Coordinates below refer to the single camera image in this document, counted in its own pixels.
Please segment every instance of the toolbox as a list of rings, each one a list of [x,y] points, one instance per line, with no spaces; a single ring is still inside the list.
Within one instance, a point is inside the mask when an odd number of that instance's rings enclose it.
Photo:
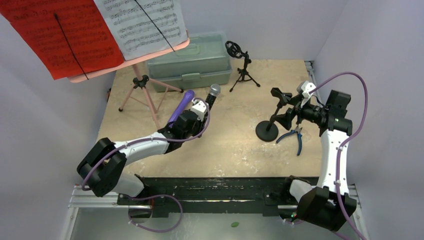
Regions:
[[[190,44],[146,61],[151,79],[180,88],[194,89],[227,84],[232,71],[223,32],[191,34]],[[166,87],[153,84],[156,92]]]

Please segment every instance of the white sheet music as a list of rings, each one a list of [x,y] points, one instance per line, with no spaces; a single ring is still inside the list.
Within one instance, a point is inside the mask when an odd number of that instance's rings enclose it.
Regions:
[[[187,40],[179,0],[137,0],[171,46]],[[170,48],[136,0],[94,0],[125,60]]]

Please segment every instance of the black microphone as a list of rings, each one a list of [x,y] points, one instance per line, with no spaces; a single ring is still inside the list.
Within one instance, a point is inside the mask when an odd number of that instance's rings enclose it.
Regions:
[[[218,84],[212,84],[210,86],[209,94],[206,97],[206,103],[209,105],[209,110],[211,110],[212,105],[214,105],[215,99],[221,93],[221,86]]]

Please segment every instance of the purple tube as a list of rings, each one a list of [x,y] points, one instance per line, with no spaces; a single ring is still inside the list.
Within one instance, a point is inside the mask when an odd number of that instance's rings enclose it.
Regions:
[[[188,91],[186,91],[184,96],[182,97],[182,100],[179,102],[178,106],[175,108],[175,111],[173,111],[173,114],[169,118],[168,123],[175,122],[178,116],[184,111],[187,104],[189,104],[194,97],[195,97],[195,92],[193,90],[189,89]]]

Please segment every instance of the beige tabletop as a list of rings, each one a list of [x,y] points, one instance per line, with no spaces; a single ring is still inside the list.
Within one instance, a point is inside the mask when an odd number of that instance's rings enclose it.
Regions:
[[[243,60],[232,61],[233,73],[229,83],[221,86],[212,111],[209,127],[199,139],[186,142],[181,148],[165,154],[151,156],[127,166],[125,172],[144,177],[317,177],[321,165],[321,143],[318,126],[308,121],[302,123],[303,149],[300,156],[298,140],[289,136],[279,144],[264,142],[255,134],[256,125],[268,120],[276,110],[278,99],[271,96],[271,88],[295,94],[296,87],[309,80],[303,60],[253,60],[248,71],[261,85],[252,82],[238,83],[237,67]],[[148,74],[143,63],[140,69]],[[157,131],[149,108],[129,99],[122,112],[118,111],[135,77],[132,67],[116,73],[110,98],[100,126],[98,138],[111,141],[128,141],[148,136]],[[147,83],[153,102],[158,106],[162,93],[157,93]],[[196,97],[206,98],[209,87],[193,89]],[[141,89],[132,93],[146,102]],[[168,92],[157,117],[165,126],[183,93]],[[285,113],[287,106],[280,110]],[[286,133],[277,123],[279,136]]]

